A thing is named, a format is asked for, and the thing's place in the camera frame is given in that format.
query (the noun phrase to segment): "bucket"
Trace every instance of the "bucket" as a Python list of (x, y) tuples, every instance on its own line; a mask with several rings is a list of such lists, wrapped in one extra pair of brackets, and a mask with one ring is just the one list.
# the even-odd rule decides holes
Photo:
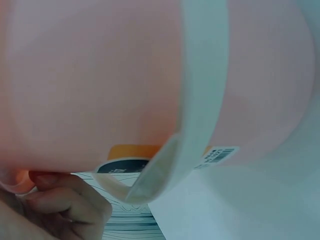
[[(140, 204), (283, 143), (315, 51), (292, 0), (16, 0), (1, 19), (0, 182), (92, 172)], [(112, 173), (141, 172), (133, 186)]]

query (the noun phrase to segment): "barcode label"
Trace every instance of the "barcode label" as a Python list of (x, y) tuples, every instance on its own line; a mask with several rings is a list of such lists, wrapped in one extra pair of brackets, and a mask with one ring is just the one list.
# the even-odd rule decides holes
[(212, 165), (219, 164), (222, 161), (225, 161), (226, 159), (232, 157), (238, 150), (239, 147), (237, 146), (213, 147), (206, 154), (204, 154), (201, 160), (201, 164), (196, 166), (194, 169), (203, 169)]

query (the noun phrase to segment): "white background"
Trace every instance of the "white background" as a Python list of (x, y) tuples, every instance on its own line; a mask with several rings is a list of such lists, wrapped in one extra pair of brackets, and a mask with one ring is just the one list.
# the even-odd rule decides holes
[[(320, 46), (320, 1), (298, 0)], [(193, 171), (150, 204), (167, 240), (320, 238), (320, 64), (309, 109), (290, 139), (245, 166)]]

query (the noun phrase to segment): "bucket handle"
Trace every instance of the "bucket handle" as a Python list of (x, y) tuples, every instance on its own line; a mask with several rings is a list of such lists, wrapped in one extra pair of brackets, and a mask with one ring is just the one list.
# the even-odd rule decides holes
[(93, 173), (108, 193), (128, 204), (149, 203), (186, 177), (214, 132), (223, 102), (229, 58), (226, 0), (182, 0), (184, 76), (176, 133), (129, 187)]

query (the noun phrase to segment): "hand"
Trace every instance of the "hand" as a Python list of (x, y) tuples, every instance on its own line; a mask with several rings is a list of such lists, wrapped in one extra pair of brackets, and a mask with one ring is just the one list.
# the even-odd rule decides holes
[(0, 190), (0, 239), (101, 240), (111, 204), (81, 178), (31, 172), (38, 191)]

